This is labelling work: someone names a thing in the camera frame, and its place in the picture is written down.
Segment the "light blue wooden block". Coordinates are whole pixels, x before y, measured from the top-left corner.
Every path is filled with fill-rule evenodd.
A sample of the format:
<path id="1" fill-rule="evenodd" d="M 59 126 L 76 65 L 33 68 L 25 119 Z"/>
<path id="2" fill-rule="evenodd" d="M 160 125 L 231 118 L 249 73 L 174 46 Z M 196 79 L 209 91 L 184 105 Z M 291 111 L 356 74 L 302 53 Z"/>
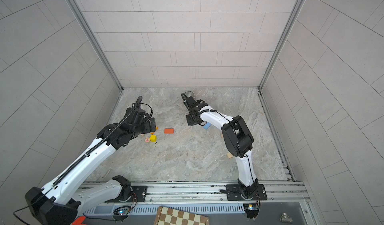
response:
<path id="1" fill-rule="evenodd" d="M 211 124 L 207 122 L 207 123 L 203 126 L 203 128 L 204 128 L 205 130 L 207 130 L 210 126 L 211 126 Z"/>

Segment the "yellow wooden cube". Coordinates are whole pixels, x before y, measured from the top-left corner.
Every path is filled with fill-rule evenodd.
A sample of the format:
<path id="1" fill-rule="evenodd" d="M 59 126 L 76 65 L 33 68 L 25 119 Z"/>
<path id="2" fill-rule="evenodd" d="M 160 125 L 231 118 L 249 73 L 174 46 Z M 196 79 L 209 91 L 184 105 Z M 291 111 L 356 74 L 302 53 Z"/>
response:
<path id="1" fill-rule="evenodd" d="M 156 135 L 151 135 L 150 141 L 151 142 L 156 142 L 157 141 L 157 136 Z"/>

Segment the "red wooden block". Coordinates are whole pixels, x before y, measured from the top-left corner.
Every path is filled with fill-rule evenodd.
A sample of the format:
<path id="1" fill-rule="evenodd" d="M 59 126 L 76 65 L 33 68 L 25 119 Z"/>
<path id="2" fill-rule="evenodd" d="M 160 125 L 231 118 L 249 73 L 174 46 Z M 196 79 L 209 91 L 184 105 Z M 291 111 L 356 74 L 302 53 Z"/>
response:
<path id="1" fill-rule="evenodd" d="M 165 128 L 164 129 L 164 134 L 174 134 L 174 129 L 173 128 Z"/>

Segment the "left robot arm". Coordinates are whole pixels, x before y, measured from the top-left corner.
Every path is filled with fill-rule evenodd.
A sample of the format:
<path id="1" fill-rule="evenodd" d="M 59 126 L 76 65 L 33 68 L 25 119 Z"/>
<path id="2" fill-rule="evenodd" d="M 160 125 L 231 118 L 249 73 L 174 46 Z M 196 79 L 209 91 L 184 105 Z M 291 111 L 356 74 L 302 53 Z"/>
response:
<path id="1" fill-rule="evenodd" d="M 66 170 L 42 188 L 33 187 L 26 193 L 32 216 L 42 225 L 70 225 L 83 212 L 101 203 L 136 201 L 131 182 L 123 176 L 115 176 L 84 192 L 78 192 L 78 188 L 113 153 L 139 135 L 155 131 L 152 113 L 146 113 L 138 103 L 129 107 L 123 119 L 105 126 Z"/>

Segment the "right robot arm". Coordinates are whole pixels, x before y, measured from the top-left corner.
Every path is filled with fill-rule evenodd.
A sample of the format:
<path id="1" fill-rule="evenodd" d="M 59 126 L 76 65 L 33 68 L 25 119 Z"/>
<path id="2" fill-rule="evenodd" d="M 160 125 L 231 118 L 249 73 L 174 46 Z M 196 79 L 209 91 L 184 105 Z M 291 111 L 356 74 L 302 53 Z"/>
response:
<path id="1" fill-rule="evenodd" d="M 213 109 L 203 100 L 195 100 L 182 93 L 189 126 L 202 125 L 204 122 L 218 128 L 223 135 L 229 153 L 235 157 L 239 170 L 239 190 L 244 199 L 250 200 L 259 196 L 259 181 L 252 165 L 252 149 L 254 138 L 241 116 L 227 116 Z"/>

